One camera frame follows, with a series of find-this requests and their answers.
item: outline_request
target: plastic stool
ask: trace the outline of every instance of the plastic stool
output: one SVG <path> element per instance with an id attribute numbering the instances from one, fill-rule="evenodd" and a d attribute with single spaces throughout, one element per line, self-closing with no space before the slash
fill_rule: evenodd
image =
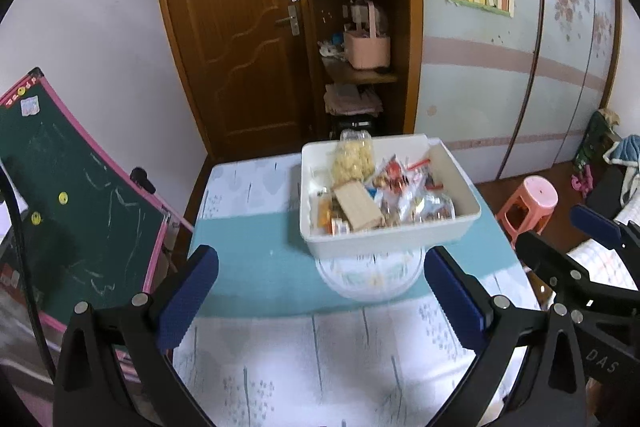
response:
<path id="1" fill-rule="evenodd" d="M 554 209 L 558 204 L 558 193 L 554 186 L 542 176 L 529 176 L 525 178 L 520 187 L 511 195 L 504 206 L 495 215 L 495 219 L 504 227 L 511 237 L 511 247 L 514 248 L 518 236 L 529 230 L 541 233 Z M 507 212 L 513 205 L 527 211 L 527 215 L 516 230 L 507 219 Z"/>

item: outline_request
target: door handle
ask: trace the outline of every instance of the door handle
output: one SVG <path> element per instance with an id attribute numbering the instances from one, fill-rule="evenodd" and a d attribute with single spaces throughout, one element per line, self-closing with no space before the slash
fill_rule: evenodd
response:
<path id="1" fill-rule="evenodd" d="M 296 12 L 296 7 L 292 4 L 287 7 L 289 11 L 289 17 L 284 17 L 284 19 L 277 19 L 275 21 L 276 26 L 281 26 L 285 23 L 289 23 L 291 26 L 291 34 L 295 37 L 300 35 L 300 25 L 298 24 L 298 12 Z"/>

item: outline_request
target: wooden door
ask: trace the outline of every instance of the wooden door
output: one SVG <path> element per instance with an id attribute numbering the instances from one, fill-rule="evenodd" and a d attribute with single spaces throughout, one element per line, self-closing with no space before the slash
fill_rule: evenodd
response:
<path id="1" fill-rule="evenodd" d="M 166 5 L 165 24 L 175 35 L 172 47 L 184 66 L 191 109 L 216 158 L 300 151 L 312 137 L 313 103 L 299 3 L 166 0 Z M 291 6 L 300 24 L 296 36 L 283 20 Z"/>

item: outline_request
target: wooden shelf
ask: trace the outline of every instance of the wooden shelf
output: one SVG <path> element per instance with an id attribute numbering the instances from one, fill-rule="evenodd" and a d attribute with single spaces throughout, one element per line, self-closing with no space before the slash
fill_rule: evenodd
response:
<path id="1" fill-rule="evenodd" d="M 375 70 L 355 70 L 338 58 L 322 57 L 326 73 L 336 84 L 392 84 L 398 81 L 395 73 L 376 73 Z"/>

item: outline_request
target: white storage bin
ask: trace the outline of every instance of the white storage bin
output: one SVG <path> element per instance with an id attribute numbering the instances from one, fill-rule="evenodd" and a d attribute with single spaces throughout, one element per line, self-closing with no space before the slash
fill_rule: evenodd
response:
<path id="1" fill-rule="evenodd" d="M 311 254 L 319 259 L 399 252 L 431 248 L 462 237 L 480 217 L 480 204 L 468 186 L 468 178 L 439 139 L 424 134 L 373 139 L 376 165 L 396 154 L 405 165 L 425 158 L 431 160 L 436 183 L 444 185 L 451 197 L 456 217 L 402 225 L 389 229 L 364 230 L 345 235 L 327 235 L 311 222 L 311 196 L 331 186 L 331 165 L 337 141 L 308 143 L 302 148 L 302 187 L 300 190 L 300 233 Z"/>

